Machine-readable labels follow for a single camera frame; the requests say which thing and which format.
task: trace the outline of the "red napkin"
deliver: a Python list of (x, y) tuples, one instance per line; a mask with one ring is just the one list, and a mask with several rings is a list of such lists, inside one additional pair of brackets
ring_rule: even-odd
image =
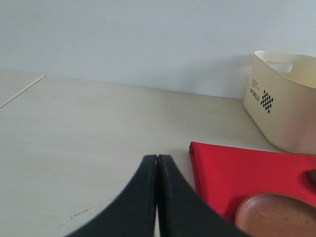
[(210, 207), (233, 222), (241, 202), (260, 192), (295, 196), (316, 205), (316, 184), (306, 171), (316, 156), (265, 152), (192, 142), (196, 191)]

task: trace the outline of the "tabletop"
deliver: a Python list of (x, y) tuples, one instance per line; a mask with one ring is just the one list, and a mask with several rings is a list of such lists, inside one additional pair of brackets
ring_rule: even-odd
[[(0, 99), (19, 89), (6, 80), (23, 87), (40, 76), (30, 75), (1, 76)], [(64, 236), (86, 223), (146, 154), (172, 155), (194, 187), (191, 141), (277, 151), (241, 100), (54, 76), (0, 109), (0, 139), (0, 236), (16, 237)]]

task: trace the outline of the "brown wooden plate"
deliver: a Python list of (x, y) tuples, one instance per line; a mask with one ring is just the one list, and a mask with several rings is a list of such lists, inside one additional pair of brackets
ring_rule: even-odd
[(253, 237), (315, 237), (316, 207), (287, 195), (256, 194), (239, 206), (235, 225)]

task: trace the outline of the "wooden bowl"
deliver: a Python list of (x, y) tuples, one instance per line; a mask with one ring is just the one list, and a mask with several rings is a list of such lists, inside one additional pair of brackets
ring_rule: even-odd
[(256, 194), (239, 206), (235, 225), (254, 237), (315, 237), (316, 207), (287, 195)]

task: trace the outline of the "basket handle hole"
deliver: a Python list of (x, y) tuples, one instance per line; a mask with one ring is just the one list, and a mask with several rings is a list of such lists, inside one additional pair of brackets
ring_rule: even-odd
[(270, 67), (279, 73), (289, 73), (293, 69), (293, 64), (290, 63), (276, 63), (276, 62), (266, 62)]

